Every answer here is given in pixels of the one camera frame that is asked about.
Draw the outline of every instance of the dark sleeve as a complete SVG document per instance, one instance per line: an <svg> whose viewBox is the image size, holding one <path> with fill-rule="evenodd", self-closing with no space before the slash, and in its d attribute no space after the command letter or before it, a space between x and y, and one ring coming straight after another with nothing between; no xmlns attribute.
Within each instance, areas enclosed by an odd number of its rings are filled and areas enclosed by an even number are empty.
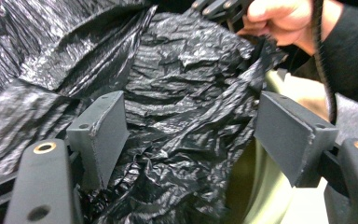
<svg viewBox="0 0 358 224"><path fill-rule="evenodd" d="M324 65L331 88L358 101L358 8L345 6L324 41ZM312 57L295 76L318 79Z"/></svg>

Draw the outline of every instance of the gray plastic part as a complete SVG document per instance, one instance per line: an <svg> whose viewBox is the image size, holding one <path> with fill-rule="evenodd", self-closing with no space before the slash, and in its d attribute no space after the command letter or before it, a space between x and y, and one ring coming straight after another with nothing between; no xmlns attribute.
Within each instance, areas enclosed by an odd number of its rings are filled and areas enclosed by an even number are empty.
<svg viewBox="0 0 358 224"><path fill-rule="evenodd" d="M358 138L358 102L339 93L337 98L337 122L339 135L336 143L341 145L347 138Z"/></svg>
<svg viewBox="0 0 358 224"><path fill-rule="evenodd" d="M211 3L213 0L196 0L191 5L191 7L197 11L202 11L203 8L209 3Z"/></svg>
<svg viewBox="0 0 358 224"><path fill-rule="evenodd" d="M66 129L69 145L79 151L82 189L106 189L128 136L124 97L115 91L98 98Z"/></svg>
<svg viewBox="0 0 358 224"><path fill-rule="evenodd" d="M280 94L263 91L255 137L278 163L292 186L316 188L317 165L324 150L332 149L337 128Z"/></svg>
<svg viewBox="0 0 358 224"><path fill-rule="evenodd" d="M34 152L46 144L55 147L42 154ZM5 223L82 223L69 167L67 147L62 140L51 139L27 147Z"/></svg>
<svg viewBox="0 0 358 224"><path fill-rule="evenodd" d="M324 190L324 203L326 205L328 223L347 223L348 214L351 211L349 198L338 193L330 185L327 185Z"/></svg>
<svg viewBox="0 0 358 224"><path fill-rule="evenodd" d="M281 78L281 81L284 81L286 79L287 70L283 68L278 68L277 75Z"/></svg>

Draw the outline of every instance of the finger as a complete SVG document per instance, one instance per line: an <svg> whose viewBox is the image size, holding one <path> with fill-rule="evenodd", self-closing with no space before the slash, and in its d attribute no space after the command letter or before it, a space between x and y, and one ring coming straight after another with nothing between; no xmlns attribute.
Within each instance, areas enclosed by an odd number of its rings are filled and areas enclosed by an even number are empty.
<svg viewBox="0 0 358 224"><path fill-rule="evenodd" d="M266 35L269 34L269 28L267 26L263 27L262 29L254 29L254 30L246 30L246 29L241 29L237 32L237 35L255 35L255 36L260 36L260 35Z"/></svg>
<svg viewBox="0 0 358 224"><path fill-rule="evenodd" d="M266 21L258 21L258 22L251 22L248 20L246 16L242 17L243 20L243 28L245 30L256 30L256 29L262 29L267 25Z"/></svg>
<svg viewBox="0 0 358 224"><path fill-rule="evenodd" d="M290 15L298 8L298 1L254 0L248 9L249 21L266 21Z"/></svg>
<svg viewBox="0 0 358 224"><path fill-rule="evenodd" d="M268 27L272 36L274 36L274 38L277 40L278 46L287 46L296 43L296 41L301 36L301 32L299 31L284 30L279 26L271 23L268 25Z"/></svg>

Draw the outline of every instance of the trash bag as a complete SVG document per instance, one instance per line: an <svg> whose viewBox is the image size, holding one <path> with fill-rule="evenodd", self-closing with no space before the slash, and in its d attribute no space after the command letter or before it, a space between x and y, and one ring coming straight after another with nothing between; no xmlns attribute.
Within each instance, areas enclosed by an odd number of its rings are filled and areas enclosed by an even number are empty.
<svg viewBox="0 0 358 224"><path fill-rule="evenodd" d="M17 170L24 149L55 137L93 98L122 89L155 11L146 6L136 0L2 3L0 177Z"/></svg>
<svg viewBox="0 0 358 224"><path fill-rule="evenodd" d="M118 12L115 9L116 7L121 7L124 12L127 12L127 15L118 13L119 15L116 17L115 13ZM65 47L70 48L68 45L71 44L71 41L73 42L73 38L79 38L78 45L81 45L80 41L84 41L82 43L84 46L78 46L77 51L74 49L69 51L70 49L68 49L67 53L70 53L70 55L66 55L64 58L61 58L60 55L59 58L62 61L69 60L70 57L80 57L81 55L77 55L80 50L89 50L89 53L92 54L92 48L97 48L102 44L96 41L104 42L104 40L99 37L87 39L84 36L88 31L87 24L96 24L98 28L107 29L108 27L103 27L104 22L119 19L120 16L124 15L133 15L136 12L136 8L139 10L141 7L146 7L146 3L143 0L2 1L0 6L0 92L6 88L8 83L21 74L22 69L27 70L30 66L35 68L37 66L35 63L41 64L42 60L48 60L49 62L53 56L59 57L58 55L51 55L47 58L52 50L59 53L65 51L63 49ZM128 34L129 39L133 39L136 36L130 35L136 35L136 33ZM52 48L51 46L56 45L57 42L60 42L57 48ZM130 40L126 43L126 47L131 46L131 44L136 45L136 43L131 43ZM45 57L39 57L40 53L44 53ZM124 49L121 52L119 50L117 56L125 53ZM43 71L46 71L52 64L44 63L44 66L45 70Z"/></svg>
<svg viewBox="0 0 358 224"><path fill-rule="evenodd" d="M131 136L108 189L80 192L86 222L221 222L264 74L282 55L197 13L152 19L156 9L145 7L137 0L2 3L0 177L93 99L124 89Z"/></svg>
<svg viewBox="0 0 358 224"><path fill-rule="evenodd" d="M195 13L157 14L125 88L131 135L107 190L82 192L94 223L220 223L233 163L282 58Z"/></svg>
<svg viewBox="0 0 358 224"><path fill-rule="evenodd" d="M71 124L85 102L60 96L20 79L0 94L0 177L18 169L24 149L54 138Z"/></svg>

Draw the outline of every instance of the black cord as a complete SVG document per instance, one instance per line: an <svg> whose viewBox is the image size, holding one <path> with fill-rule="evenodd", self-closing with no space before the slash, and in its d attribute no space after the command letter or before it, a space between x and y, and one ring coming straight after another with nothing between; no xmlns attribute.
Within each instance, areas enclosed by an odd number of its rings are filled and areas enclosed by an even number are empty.
<svg viewBox="0 0 358 224"><path fill-rule="evenodd" d="M324 10L324 0L314 0L312 10L312 34L315 45L315 63L318 75L324 84L327 101L329 103L329 119L332 124L337 121L337 99L331 89L329 79L324 70L324 45L322 43L322 15Z"/></svg>

